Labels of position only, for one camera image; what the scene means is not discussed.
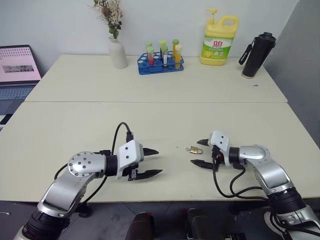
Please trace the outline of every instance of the yellow bottle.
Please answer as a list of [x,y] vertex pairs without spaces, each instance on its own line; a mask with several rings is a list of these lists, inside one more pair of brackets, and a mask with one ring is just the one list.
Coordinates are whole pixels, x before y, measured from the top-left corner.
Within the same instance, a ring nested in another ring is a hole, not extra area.
[[[200,62],[206,65],[223,65],[236,35],[239,20],[237,16],[223,16],[215,23],[214,14],[217,9],[208,8],[207,10],[212,13],[212,18],[209,19],[205,28]],[[226,25],[227,20],[233,21],[233,25]]]

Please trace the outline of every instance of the test tube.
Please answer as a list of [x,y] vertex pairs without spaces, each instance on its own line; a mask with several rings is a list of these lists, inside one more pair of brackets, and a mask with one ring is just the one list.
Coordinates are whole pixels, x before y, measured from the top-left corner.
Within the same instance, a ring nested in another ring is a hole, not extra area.
[[145,42],[145,49],[148,51],[148,47],[152,47],[152,41],[146,41]]
[[166,45],[166,41],[165,40],[160,40],[159,41],[159,46],[160,46],[160,59],[162,59],[162,50],[161,50],[161,48],[163,47],[163,46],[165,46]]
[[163,70],[168,70],[168,46],[163,46],[162,50],[162,62],[163,62]]
[[154,65],[155,64],[155,58],[154,58],[154,52],[155,49],[152,46],[148,46],[146,49],[147,56],[148,56],[148,63],[149,65]]
[[175,57],[176,56],[176,45],[179,44],[179,40],[178,39],[173,39],[172,40],[172,56]]
[[177,44],[175,45],[175,69],[180,69],[180,61],[181,61],[181,50],[182,50],[182,45]]

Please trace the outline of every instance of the laptop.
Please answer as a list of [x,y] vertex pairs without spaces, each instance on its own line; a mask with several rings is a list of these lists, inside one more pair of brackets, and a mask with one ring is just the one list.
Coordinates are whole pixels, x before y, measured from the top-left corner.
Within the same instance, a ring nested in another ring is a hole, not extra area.
[[40,80],[29,45],[0,46],[0,115],[12,115]]

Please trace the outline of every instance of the black water bottle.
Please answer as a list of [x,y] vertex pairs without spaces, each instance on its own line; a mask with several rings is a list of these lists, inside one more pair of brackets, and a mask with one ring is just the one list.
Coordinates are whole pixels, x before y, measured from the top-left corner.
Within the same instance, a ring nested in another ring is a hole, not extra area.
[[242,65],[249,55],[241,75],[246,79],[252,79],[275,45],[276,38],[272,36],[272,33],[264,32],[256,36],[239,60],[239,63]]

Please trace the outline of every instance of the red liquid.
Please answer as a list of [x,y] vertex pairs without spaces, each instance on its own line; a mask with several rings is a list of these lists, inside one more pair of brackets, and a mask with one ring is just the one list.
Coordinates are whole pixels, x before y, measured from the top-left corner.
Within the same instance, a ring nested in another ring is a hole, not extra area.
[[148,63],[149,63],[149,65],[154,65],[155,59],[153,57],[148,57]]

